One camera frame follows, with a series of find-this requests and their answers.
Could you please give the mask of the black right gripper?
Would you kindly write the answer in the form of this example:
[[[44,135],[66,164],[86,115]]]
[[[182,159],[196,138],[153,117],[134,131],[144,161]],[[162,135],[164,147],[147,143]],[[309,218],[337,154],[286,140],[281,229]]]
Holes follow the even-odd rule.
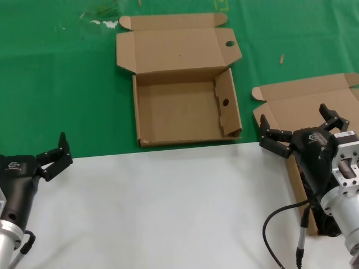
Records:
[[[285,159],[289,158],[293,151],[297,165],[316,195],[317,202],[337,186],[332,177],[331,162],[321,155],[328,143],[329,131],[337,128],[341,132],[346,132],[349,127],[348,120],[340,117],[335,110],[328,109],[324,103],[320,104],[319,112],[325,121],[319,128],[305,128],[294,133],[271,129],[266,116],[262,114],[259,142],[262,148]]]

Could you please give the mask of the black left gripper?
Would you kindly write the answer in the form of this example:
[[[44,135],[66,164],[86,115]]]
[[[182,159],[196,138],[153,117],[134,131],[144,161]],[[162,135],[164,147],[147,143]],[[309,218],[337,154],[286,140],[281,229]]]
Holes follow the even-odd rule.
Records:
[[[66,134],[61,132],[58,147],[39,155],[1,156],[1,191],[6,204],[1,220],[25,228],[40,176],[47,182],[73,164]]]

